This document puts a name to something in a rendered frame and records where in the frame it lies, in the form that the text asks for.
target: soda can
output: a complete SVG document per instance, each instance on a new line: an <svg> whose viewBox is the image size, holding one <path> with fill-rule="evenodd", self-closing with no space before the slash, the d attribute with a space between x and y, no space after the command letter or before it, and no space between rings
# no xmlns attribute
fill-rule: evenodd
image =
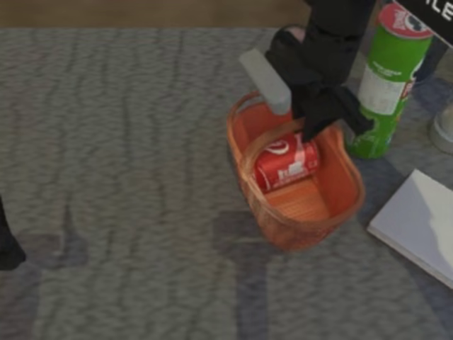
<svg viewBox="0 0 453 340"><path fill-rule="evenodd" d="M351 155L373 159L385 154L431 40L431 30L400 5L381 10L357 96L374 128L358 137L346 134Z"/></svg>
<svg viewBox="0 0 453 340"><path fill-rule="evenodd" d="M319 168L319 153L311 141L302 143L301 133L292 133L270 144L257 158L255 180L268 193L312 175Z"/></svg>

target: basket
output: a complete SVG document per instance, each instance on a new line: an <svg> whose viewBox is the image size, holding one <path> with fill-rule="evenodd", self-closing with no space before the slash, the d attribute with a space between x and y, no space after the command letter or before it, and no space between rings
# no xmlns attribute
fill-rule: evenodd
<svg viewBox="0 0 453 340"><path fill-rule="evenodd" d="M318 244L353 216L365 199L359 171L343 146L337 125L324 129L315 142L320 169L311 177L263 194L253 178L259 154L279 137L303 127L291 113L274 115L258 92L244 96L230 111L227 129L239 183L265 237L284 250Z"/></svg>

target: red can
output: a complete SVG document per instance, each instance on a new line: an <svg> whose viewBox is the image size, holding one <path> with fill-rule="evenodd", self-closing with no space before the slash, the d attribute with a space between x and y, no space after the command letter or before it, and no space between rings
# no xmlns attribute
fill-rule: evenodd
<svg viewBox="0 0 453 340"><path fill-rule="evenodd" d="M255 163L255 179L264 193L282 188L319 168L319 152L311 141L302 143L301 133L292 133L270 144Z"/></svg>

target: notebook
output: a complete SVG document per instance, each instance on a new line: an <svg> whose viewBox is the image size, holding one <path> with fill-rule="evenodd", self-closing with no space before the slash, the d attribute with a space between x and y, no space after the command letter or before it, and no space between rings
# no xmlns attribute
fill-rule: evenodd
<svg viewBox="0 0 453 340"><path fill-rule="evenodd" d="M453 191L414 170L368 231L453 289Z"/></svg>

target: green can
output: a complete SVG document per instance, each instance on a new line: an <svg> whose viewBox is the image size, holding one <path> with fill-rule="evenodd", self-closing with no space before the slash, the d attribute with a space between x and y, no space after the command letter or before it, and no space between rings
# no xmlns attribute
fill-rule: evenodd
<svg viewBox="0 0 453 340"><path fill-rule="evenodd" d="M431 40L432 32L400 5L382 9L358 94L360 110L374 120L374 128L347 137L351 155L385 154Z"/></svg>

